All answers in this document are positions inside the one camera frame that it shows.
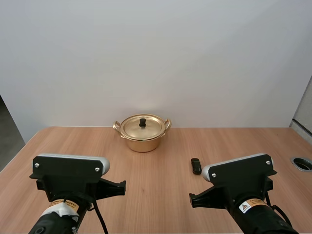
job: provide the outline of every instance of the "pot lid knob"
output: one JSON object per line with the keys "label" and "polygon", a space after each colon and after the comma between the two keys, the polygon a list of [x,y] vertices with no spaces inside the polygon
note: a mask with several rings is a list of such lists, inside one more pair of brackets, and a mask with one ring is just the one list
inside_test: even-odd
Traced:
{"label": "pot lid knob", "polygon": [[140,118],[140,124],[139,124],[140,127],[146,127],[146,119],[144,118]]}

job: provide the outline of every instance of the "wood grain tabletop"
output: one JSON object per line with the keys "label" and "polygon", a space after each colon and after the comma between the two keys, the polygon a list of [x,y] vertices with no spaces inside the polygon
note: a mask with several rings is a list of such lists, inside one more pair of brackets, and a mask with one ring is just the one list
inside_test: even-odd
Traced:
{"label": "wood grain tabletop", "polygon": [[[192,173],[237,157],[267,153],[277,174],[271,176],[271,203],[278,205],[300,233],[312,233],[312,173],[290,162],[312,158],[312,146],[291,128],[172,128],[148,153],[128,149],[112,128],[49,127],[39,131],[0,173],[0,233],[28,233],[49,202],[29,178],[40,153],[104,156],[111,163],[103,178],[127,181],[125,196],[100,200],[110,233],[239,233],[226,210],[193,209],[189,193],[212,186]],[[87,212],[78,233],[103,233],[95,211]]]}

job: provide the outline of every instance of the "white panel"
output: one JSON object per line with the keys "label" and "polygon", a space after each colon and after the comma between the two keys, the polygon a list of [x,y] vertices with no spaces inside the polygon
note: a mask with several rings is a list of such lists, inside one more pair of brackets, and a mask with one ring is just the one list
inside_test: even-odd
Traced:
{"label": "white panel", "polygon": [[312,132],[312,78],[293,118]]}
{"label": "white panel", "polygon": [[288,127],[312,74],[310,0],[2,0],[0,93],[28,141],[137,113]]}

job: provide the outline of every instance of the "gray floor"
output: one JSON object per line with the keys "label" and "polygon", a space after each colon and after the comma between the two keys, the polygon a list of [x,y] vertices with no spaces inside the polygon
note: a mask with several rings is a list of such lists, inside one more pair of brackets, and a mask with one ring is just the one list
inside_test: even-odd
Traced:
{"label": "gray floor", "polygon": [[20,132],[0,97],[0,171],[24,145]]}

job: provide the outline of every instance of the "yellow warning sticker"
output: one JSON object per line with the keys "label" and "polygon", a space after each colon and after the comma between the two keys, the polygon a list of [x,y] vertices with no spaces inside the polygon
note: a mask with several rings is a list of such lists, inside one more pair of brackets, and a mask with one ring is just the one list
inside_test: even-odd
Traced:
{"label": "yellow warning sticker", "polygon": [[267,204],[258,198],[253,198],[249,199],[247,201],[244,201],[240,206],[239,209],[243,212],[246,213],[251,207],[258,206],[258,205],[264,205],[267,206]]}
{"label": "yellow warning sticker", "polygon": [[[62,203],[63,201],[64,201],[64,199],[54,200],[51,202],[49,207],[54,206],[54,205],[59,204],[59,203]],[[66,200],[65,203],[67,205],[69,205],[71,208],[73,208],[74,211],[77,212],[79,205],[77,205],[76,203],[74,203],[73,201],[70,201],[70,200]]]}

